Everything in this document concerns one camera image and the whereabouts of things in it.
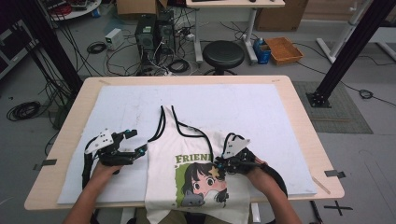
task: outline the white tank top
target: white tank top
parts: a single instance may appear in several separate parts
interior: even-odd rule
[[[177,121],[172,106],[161,107],[155,135],[148,140],[145,205],[151,224],[170,210],[203,213],[230,223],[248,223],[247,178],[220,172],[213,160],[227,133],[201,131]]]

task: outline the person's arm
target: person's arm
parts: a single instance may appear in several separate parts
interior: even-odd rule
[[[247,173],[247,178],[256,189],[267,197],[274,211],[276,224],[302,223],[285,193],[270,175],[255,167]]]
[[[87,224],[96,204],[96,199],[105,189],[108,180],[121,166],[104,166],[101,162],[96,164],[92,177],[87,186],[79,195],[63,224]]]

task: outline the cartoon girl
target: cartoon girl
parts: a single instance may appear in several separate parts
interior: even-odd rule
[[[215,190],[217,193],[214,200],[217,203],[224,203],[225,206],[229,195],[224,177],[225,173],[220,172],[213,163],[190,164],[184,174],[185,184],[182,188],[184,198],[181,205],[202,206],[208,192]]]

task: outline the stool seat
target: stool seat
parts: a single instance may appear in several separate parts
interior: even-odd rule
[[[209,65],[222,73],[224,70],[235,68],[245,60],[245,52],[242,48],[234,42],[225,40],[209,43],[205,46],[202,55]]]

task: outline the cartoon girl's face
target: cartoon girl's face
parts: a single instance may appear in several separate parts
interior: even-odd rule
[[[202,193],[205,197],[212,189],[220,192],[227,188],[226,181],[218,180],[213,175],[201,175],[198,172],[198,178],[198,181],[195,181],[193,178],[191,179],[194,194]]]

